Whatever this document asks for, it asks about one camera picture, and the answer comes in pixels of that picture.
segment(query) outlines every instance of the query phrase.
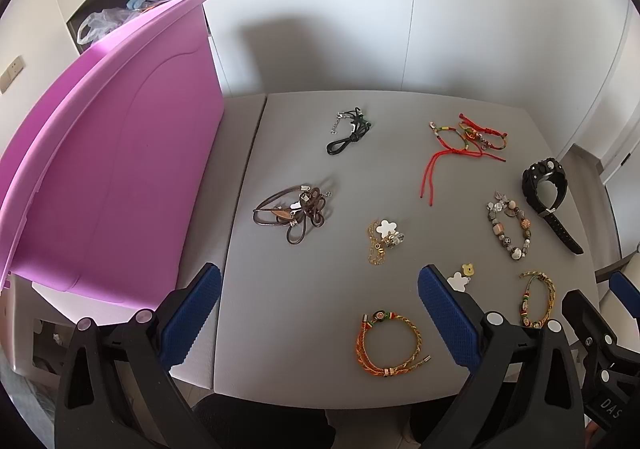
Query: braided bracelet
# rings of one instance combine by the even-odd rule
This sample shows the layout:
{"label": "braided bracelet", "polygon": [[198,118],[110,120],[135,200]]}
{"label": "braided bracelet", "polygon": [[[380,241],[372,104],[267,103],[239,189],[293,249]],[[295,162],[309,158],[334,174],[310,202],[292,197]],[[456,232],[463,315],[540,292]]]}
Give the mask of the braided bracelet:
{"label": "braided bracelet", "polygon": [[[504,194],[495,192],[497,203],[489,202],[486,208],[489,209],[487,217],[494,227],[494,234],[500,240],[502,246],[509,251],[512,259],[523,259],[529,252],[529,244],[531,243],[531,222],[524,217],[524,211],[518,207],[514,200],[509,200]],[[504,210],[504,213],[510,217],[517,217],[522,227],[522,236],[524,236],[524,244],[522,248],[511,246],[511,238],[504,234],[504,225],[498,220],[497,215]]]}
{"label": "braided bracelet", "polygon": [[[367,333],[367,330],[373,328],[375,323],[382,323],[385,319],[399,319],[404,321],[412,331],[414,331],[415,338],[417,341],[414,354],[409,357],[404,363],[399,366],[395,366],[394,368],[378,368],[375,364],[371,362],[369,356],[367,355],[367,350],[364,347],[364,336]],[[373,317],[368,320],[367,315],[362,318],[362,326],[360,328],[360,333],[358,334],[358,339],[356,340],[356,356],[358,358],[358,362],[360,366],[364,368],[365,371],[369,372],[371,375],[375,375],[377,377],[393,377],[394,375],[400,375],[401,373],[408,373],[412,369],[417,368],[418,366],[422,366],[425,362],[431,359],[431,356],[428,355],[420,362],[416,363],[414,366],[409,366],[412,362],[414,362],[415,358],[420,353],[420,348],[422,347],[422,335],[415,327],[415,325],[409,321],[406,317],[396,314],[395,312],[385,312],[384,310],[378,310]]]}
{"label": "braided bracelet", "polygon": [[[554,303],[556,302],[556,286],[551,281],[551,279],[544,272],[538,272],[537,270],[530,270],[529,272],[521,273],[520,277],[529,277],[529,283],[527,283],[527,289],[522,296],[522,305],[520,307],[520,318],[522,321],[522,325],[526,328],[542,328],[545,323],[549,320],[549,316],[551,315],[551,309],[554,307]],[[539,279],[542,283],[545,283],[546,288],[549,291],[549,301],[546,305],[546,314],[545,317],[540,321],[531,321],[529,317],[527,317],[529,311],[529,287],[531,286],[531,282],[534,279]]]}

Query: white flower charm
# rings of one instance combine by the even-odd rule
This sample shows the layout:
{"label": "white flower charm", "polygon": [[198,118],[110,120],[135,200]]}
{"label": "white flower charm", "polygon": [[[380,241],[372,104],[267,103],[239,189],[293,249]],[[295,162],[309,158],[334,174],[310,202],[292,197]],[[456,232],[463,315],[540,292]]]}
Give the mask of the white flower charm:
{"label": "white flower charm", "polygon": [[453,277],[447,278],[447,283],[457,292],[464,292],[465,285],[471,280],[470,277],[463,277],[461,273],[456,272]]}
{"label": "white flower charm", "polygon": [[377,232],[380,233],[380,236],[382,236],[382,238],[384,239],[389,234],[391,234],[391,235],[395,234],[397,226],[398,226],[398,224],[396,224],[394,222],[389,223],[386,220],[382,220],[382,222],[376,228],[376,230],[377,230]]}

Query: black watch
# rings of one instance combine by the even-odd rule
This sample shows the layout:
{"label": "black watch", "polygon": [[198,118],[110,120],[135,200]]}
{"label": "black watch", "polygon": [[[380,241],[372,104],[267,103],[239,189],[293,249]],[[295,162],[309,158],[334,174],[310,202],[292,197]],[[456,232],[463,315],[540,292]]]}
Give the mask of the black watch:
{"label": "black watch", "polygon": [[[540,198],[538,198],[538,184],[545,180],[555,185],[558,190],[558,196],[551,206],[551,209],[546,207],[545,204],[540,201]],[[562,169],[562,166],[555,158],[541,160],[522,173],[522,192],[524,193],[527,203],[533,207],[533,210],[538,213],[538,216],[549,224],[551,230],[556,233],[556,236],[560,238],[562,243],[564,243],[570,251],[574,254],[584,254],[582,247],[571,237],[554,214],[562,203],[562,200],[564,200],[568,187],[569,184],[566,181],[564,169]]]}

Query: friendship bracelet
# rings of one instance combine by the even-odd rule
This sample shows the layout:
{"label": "friendship bracelet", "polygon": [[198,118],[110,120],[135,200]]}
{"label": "friendship bracelet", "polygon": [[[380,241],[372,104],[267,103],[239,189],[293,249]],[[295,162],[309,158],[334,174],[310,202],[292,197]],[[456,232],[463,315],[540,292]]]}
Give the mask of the friendship bracelet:
{"label": "friendship bracelet", "polygon": [[329,155],[337,155],[343,152],[343,150],[351,143],[358,142],[366,133],[371,129],[371,123],[364,119],[364,115],[357,106],[353,111],[341,112],[336,115],[334,127],[331,129],[331,133],[335,135],[335,130],[340,123],[340,119],[351,119],[351,135],[346,139],[335,140],[326,145],[326,152]]}
{"label": "friendship bracelet", "polygon": [[[529,272],[521,273],[520,277],[529,277],[529,283],[527,283],[527,289],[522,296],[522,305],[520,306],[520,318],[522,321],[522,325],[526,328],[542,328],[546,322],[549,320],[549,316],[551,315],[551,309],[554,307],[554,303],[556,302],[556,286],[551,281],[551,279],[544,272],[538,272],[537,270],[530,270]],[[527,317],[529,311],[529,287],[531,286],[531,282],[534,279],[539,279],[542,283],[545,283],[546,288],[549,291],[549,301],[546,305],[546,314],[545,317],[540,321],[531,321],[529,317]]]}
{"label": "friendship bracelet", "polygon": [[[416,339],[416,347],[414,354],[405,360],[399,366],[395,366],[393,368],[378,368],[375,364],[371,362],[369,356],[367,355],[367,350],[364,347],[364,336],[367,333],[367,330],[373,328],[375,323],[382,323],[385,319],[398,319],[404,321],[409,328],[414,332]],[[358,339],[356,340],[356,357],[358,358],[358,362],[360,366],[364,368],[365,371],[369,372],[371,375],[375,375],[377,377],[393,377],[394,375],[400,375],[402,373],[408,373],[412,369],[417,368],[418,366],[422,366],[425,362],[431,359],[431,356],[428,355],[420,362],[416,363],[414,366],[409,366],[414,362],[415,358],[420,353],[420,349],[422,348],[422,335],[416,328],[416,326],[409,321],[406,317],[403,317],[395,312],[385,312],[384,310],[379,310],[373,317],[368,320],[367,315],[365,314],[362,318],[362,326],[360,327],[360,333],[358,334]]]}
{"label": "friendship bracelet", "polygon": [[[291,204],[289,209],[283,209],[282,207],[265,207],[266,205],[276,201],[278,198],[282,198],[288,193],[302,191],[298,200]],[[294,185],[284,189],[266,200],[260,202],[260,204],[254,209],[254,222],[258,225],[288,225],[287,241],[291,245],[298,245],[300,241],[305,238],[306,235],[306,219],[311,220],[311,225],[314,227],[322,227],[324,225],[324,216],[322,216],[322,209],[326,204],[325,198],[331,196],[331,191],[321,193],[318,187],[312,188],[309,185]],[[259,212],[271,212],[275,216],[275,221],[268,222],[258,218]],[[293,227],[302,223],[302,234],[300,238],[293,241],[291,239],[291,230]]]}
{"label": "friendship bracelet", "polygon": [[[424,185],[425,185],[425,183],[427,181],[427,177],[429,177],[429,189],[430,189],[429,205],[433,205],[433,171],[435,169],[437,159],[439,159],[442,155],[448,155],[449,153],[454,153],[456,155],[466,155],[466,156],[484,156],[484,155],[486,155],[486,156],[490,156],[491,158],[495,158],[496,160],[500,160],[502,162],[505,162],[505,159],[500,158],[499,156],[495,156],[495,155],[492,155],[491,153],[484,152],[480,148],[480,146],[478,146],[475,142],[471,142],[471,144],[473,144],[478,149],[478,151],[477,152],[470,152],[468,150],[469,149],[469,141],[466,139],[465,136],[460,134],[460,132],[455,128],[452,128],[450,126],[436,126],[434,122],[430,122],[429,126],[430,126],[431,130],[433,131],[433,133],[435,134],[436,138],[438,139],[438,142],[440,142],[441,145],[443,145],[444,148],[445,148],[441,152],[436,152],[436,153],[433,154],[433,156],[431,156],[431,160],[427,164],[427,167],[424,170],[424,175],[422,176],[422,185],[420,185],[420,198],[422,198],[424,196]],[[442,132],[442,131],[449,131],[449,132],[454,132],[455,134],[457,134],[457,136],[459,136],[463,140],[463,142],[465,144],[465,147],[462,148],[462,149],[452,148],[440,136],[440,132]]]}
{"label": "friendship bracelet", "polygon": [[[531,243],[531,222],[524,217],[524,211],[518,207],[515,200],[509,200],[504,194],[495,192],[497,203],[489,202],[486,208],[489,209],[487,217],[494,226],[494,234],[500,240],[502,246],[509,251],[513,259],[523,259],[529,252],[529,244]],[[504,225],[498,220],[497,215],[504,210],[504,213],[510,217],[517,217],[522,227],[522,236],[524,236],[524,244],[522,248],[512,247],[511,238],[504,234]]]}
{"label": "friendship bracelet", "polygon": [[382,265],[385,262],[385,247],[392,249],[404,241],[404,235],[396,231],[396,223],[374,221],[369,224],[367,234],[371,240],[369,249],[369,263],[371,265]]}
{"label": "friendship bracelet", "polygon": [[[474,121],[467,119],[464,114],[460,114],[459,118],[462,119],[458,125],[465,132],[466,137],[469,140],[477,140],[482,144],[482,149],[491,148],[492,150],[503,150],[507,147],[507,134],[502,134],[491,128],[483,128],[482,126],[478,126]],[[500,147],[494,146],[491,142],[486,140],[482,133],[486,133],[489,135],[493,135],[496,137],[500,137],[502,139],[502,145]]]}

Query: black cord bracelet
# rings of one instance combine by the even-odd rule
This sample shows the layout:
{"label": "black cord bracelet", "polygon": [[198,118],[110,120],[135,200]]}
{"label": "black cord bracelet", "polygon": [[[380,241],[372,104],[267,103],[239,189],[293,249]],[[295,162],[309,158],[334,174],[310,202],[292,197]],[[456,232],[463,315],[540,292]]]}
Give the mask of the black cord bracelet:
{"label": "black cord bracelet", "polygon": [[335,133],[340,119],[349,118],[351,119],[351,135],[346,139],[334,140],[334,142],[328,143],[326,145],[326,152],[329,155],[337,155],[338,153],[343,152],[351,142],[358,142],[371,129],[371,123],[364,119],[364,115],[362,114],[361,109],[357,107],[350,112],[339,113],[336,115],[336,117],[337,119],[335,121],[333,129],[331,130],[331,133]]}

